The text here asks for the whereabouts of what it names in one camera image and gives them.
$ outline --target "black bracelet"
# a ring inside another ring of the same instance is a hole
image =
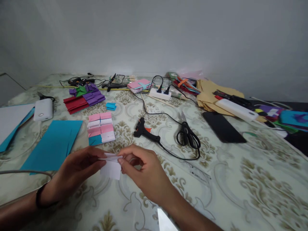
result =
[[[46,208],[49,208],[49,207],[56,205],[58,203],[58,201],[57,201],[57,202],[54,202],[54,203],[52,203],[51,205],[48,205],[48,206],[41,205],[41,203],[40,203],[41,194],[42,194],[42,191],[45,188],[46,184],[44,184],[42,187],[40,187],[38,189],[38,191],[36,192],[35,204],[36,204],[36,207],[38,207],[39,209],[46,209]]]

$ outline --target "smartphone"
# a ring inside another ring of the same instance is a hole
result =
[[[223,143],[246,143],[244,137],[217,112],[204,112],[203,117]]]

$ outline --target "pink folded paper strip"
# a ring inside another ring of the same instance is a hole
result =
[[[110,119],[111,118],[111,112],[105,112],[105,113],[100,113],[100,119]]]
[[[100,127],[90,128],[90,129],[88,129],[88,134],[89,134],[88,137],[100,135],[101,129],[100,129]]]
[[[112,124],[104,124],[100,127],[101,133],[112,132],[113,125]]]
[[[99,120],[100,119],[100,115],[99,114],[94,114],[94,115],[89,115],[89,122],[95,121],[95,120]]]

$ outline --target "left hand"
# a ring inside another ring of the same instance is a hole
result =
[[[46,184],[41,194],[41,204],[48,206],[72,195],[90,176],[105,164],[104,151],[93,146],[74,152],[65,159],[59,171]]]

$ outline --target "scissors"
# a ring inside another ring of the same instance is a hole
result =
[[[176,140],[179,143],[179,145],[181,146],[186,146],[188,143],[189,145],[194,148],[194,149],[199,149],[201,146],[200,140],[198,139],[198,137],[196,136],[195,133],[193,133],[193,131],[190,129],[190,127],[188,126],[188,123],[186,121],[186,117],[184,115],[184,112],[182,111],[181,114],[181,118],[182,118],[182,127],[180,129],[180,131],[177,133],[176,135]],[[179,135],[182,136],[182,142],[179,141]]]

